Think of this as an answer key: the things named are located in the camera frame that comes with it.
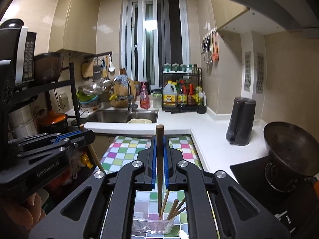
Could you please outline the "person's hand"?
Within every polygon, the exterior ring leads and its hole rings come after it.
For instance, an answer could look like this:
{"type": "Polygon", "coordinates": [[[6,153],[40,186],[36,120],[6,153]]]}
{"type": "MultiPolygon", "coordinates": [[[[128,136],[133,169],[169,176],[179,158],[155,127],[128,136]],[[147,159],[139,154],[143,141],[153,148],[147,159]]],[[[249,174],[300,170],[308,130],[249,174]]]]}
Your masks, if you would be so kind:
{"type": "Polygon", "coordinates": [[[3,208],[14,223],[22,225],[27,231],[30,231],[46,217],[46,213],[42,209],[42,199],[38,193],[29,196],[26,203],[26,206],[3,203],[3,208]]]}

